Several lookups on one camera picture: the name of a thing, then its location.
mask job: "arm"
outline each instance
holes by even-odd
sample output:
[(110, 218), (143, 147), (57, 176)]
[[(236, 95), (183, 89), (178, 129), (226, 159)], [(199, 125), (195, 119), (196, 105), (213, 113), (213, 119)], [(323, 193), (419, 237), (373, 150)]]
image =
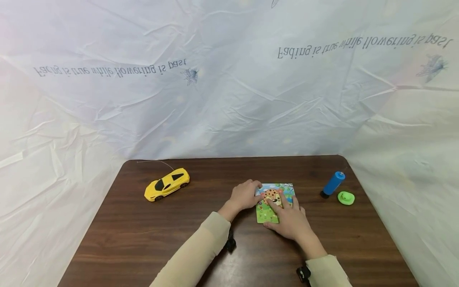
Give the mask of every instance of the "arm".
[(306, 211), (299, 206), (296, 197), (290, 205), (284, 194), (280, 194), (282, 207), (268, 200), (269, 205), (277, 213), (279, 224), (265, 222), (266, 228), (272, 229), (285, 238), (298, 243), (306, 255), (306, 265), (311, 271), (309, 283), (312, 287), (351, 287), (349, 279), (335, 256), (328, 255), (319, 238), (315, 235)]
[(248, 180), (233, 188), (231, 198), (217, 213), (210, 214), (167, 262), (150, 287), (196, 286), (209, 264), (225, 246), (234, 217), (241, 210), (261, 201), (261, 196), (254, 196), (256, 187), (260, 185), (259, 181)]

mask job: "dragonfly print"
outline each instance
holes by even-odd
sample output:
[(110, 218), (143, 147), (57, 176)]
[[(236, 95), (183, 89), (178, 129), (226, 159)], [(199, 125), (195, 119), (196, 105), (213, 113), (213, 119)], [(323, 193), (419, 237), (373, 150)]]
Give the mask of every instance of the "dragonfly print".
[(185, 80), (188, 81), (187, 86), (189, 86), (192, 83), (197, 83), (198, 82), (198, 71), (195, 69), (186, 69), (184, 72), (181, 72), (182, 74), (185, 75)]
[(425, 82), (428, 83), (433, 80), (442, 70), (446, 70), (446, 61), (443, 60), (443, 57), (440, 55), (427, 55), (429, 61), (426, 65), (421, 65), (423, 70), (416, 74), (416, 77), (427, 76)]

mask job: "cartoon leopard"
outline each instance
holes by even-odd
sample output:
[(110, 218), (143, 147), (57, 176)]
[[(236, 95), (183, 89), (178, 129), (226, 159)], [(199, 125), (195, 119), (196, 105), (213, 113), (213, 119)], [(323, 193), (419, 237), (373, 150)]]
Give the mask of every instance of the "cartoon leopard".
[(268, 204), (268, 198), (271, 199), (272, 202), (274, 202), (276, 205), (282, 206), (282, 202), (280, 201), (280, 195), (279, 191), (274, 188), (270, 188), (264, 191), (263, 195), (263, 202), (267, 205)]

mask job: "hand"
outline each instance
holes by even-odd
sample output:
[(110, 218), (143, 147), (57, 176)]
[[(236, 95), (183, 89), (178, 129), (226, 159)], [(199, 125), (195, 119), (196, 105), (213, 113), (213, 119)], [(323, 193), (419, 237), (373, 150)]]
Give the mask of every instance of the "hand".
[(255, 196), (257, 187), (261, 188), (262, 184), (258, 180), (247, 180), (233, 188), (231, 197), (225, 205), (218, 211), (229, 222), (233, 221), (234, 217), (243, 209), (254, 207), (263, 197)]
[(232, 202), (239, 211), (252, 208), (263, 199), (261, 195), (255, 196), (257, 187), (261, 188), (262, 186), (263, 185), (258, 180), (247, 180), (233, 188), (229, 201)]
[(268, 199), (269, 206), (279, 217), (279, 223), (265, 222), (263, 226), (296, 241), (305, 252), (307, 259), (326, 256), (327, 252), (311, 229), (306, 211), (300, 207), (297, 197), (293, 196), (293, 204), (290, 205), (285, 195), (280, 193), (280, 201), (284, 208)]

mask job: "person's left hand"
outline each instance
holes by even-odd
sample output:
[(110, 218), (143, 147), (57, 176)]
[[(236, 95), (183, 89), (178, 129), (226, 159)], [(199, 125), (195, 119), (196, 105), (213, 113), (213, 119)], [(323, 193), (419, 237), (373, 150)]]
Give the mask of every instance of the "person's left hand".
[(261, 195), (255, 196), (257, 187), (262, 187), (258, 180), (247, 180), (233, 188), (230, 199), (218, 211), (226, 220), (231, 222), (234, 217), (243, 209), (254, 207), (263, 200)]
[(261, 195), (255, 196), (257, 187), (262, 187), (261, 182), (258, 180), (247, 180), (246, 182), (239, 184), (233, 188), (229, 202), (237, 207), (239, 211), (254, 207), (257, 203), (263, 200)]

